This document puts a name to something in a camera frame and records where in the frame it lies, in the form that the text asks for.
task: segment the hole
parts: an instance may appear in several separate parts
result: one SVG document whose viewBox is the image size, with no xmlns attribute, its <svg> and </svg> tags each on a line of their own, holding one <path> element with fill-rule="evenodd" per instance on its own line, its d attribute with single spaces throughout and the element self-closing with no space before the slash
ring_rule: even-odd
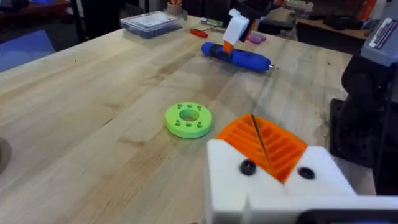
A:
<svg viewBox="0 0 398 224">
<path fill-rule="evenodd" d="M 300 167 L 298 169 L 298 174 L 307 180 L 315 179 L 315 173 L 308 167 Z"/>
<path fill-rule="evenodd" d="M 181 110 L 180 118 L 184 121 L 196 121 L 199 118 L 199 113 L 193 109 Z"/>
</svg>

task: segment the blue cylinder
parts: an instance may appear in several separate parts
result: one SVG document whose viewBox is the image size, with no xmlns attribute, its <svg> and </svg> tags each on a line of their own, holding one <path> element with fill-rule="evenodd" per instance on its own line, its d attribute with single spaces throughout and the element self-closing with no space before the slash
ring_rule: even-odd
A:
<svg viewBox="0 0 398 224">
<path fill-rule="evenodd" d="M 223 50 L 223 46 L 220 44 L 204 43 L 201 47 L 201 51 L 205 55 L 222 59 L 256 72 L 266 72 L 271 64 L 268 58 L 253 52 L 233 49 L 231 54 L 228 54 Z"/>
</svg>

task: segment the label sticker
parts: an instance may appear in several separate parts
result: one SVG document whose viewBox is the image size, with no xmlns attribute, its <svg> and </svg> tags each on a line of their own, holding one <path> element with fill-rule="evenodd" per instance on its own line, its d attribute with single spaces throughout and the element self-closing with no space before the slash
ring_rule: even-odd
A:
<svg viewBox="0 0 398 224">
<path fill-rule="evenodd" d="M 397 25 L 397 20 L 385 18 L 380 28 L 377 30 L 376 35 L 369 43 L 369 46 L 375 49 L 382 48 L 387 42 L 388 38 L 391 36 L 392 32 L 396 29 Z"/>
</svg>

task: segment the blue chair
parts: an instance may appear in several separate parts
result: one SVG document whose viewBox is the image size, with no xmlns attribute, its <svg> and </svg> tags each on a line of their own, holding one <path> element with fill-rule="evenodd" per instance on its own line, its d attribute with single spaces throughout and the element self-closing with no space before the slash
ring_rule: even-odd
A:
<svg viewBox="0 0 398 224">
<path fill-rule="evenodd" d="M 0 44 L 0 72 L 54 52 L 55 50 L 44 30 L 10 40 Z"/>
</svg>

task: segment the robot end effector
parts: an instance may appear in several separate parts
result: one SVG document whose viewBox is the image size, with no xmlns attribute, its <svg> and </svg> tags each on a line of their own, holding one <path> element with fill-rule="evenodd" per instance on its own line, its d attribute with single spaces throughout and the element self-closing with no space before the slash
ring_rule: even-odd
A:
<svg viewBox="0 0 398 224">
<path fill-rule="evenodd" d="M 231 53 L 238 40 L 244 42 L 256 26 L 256 20 L 271 10 L 270 0 L 243 0 L 232 5 L 231 21 L 224 34 L 224 51 Z"/>
</svg>

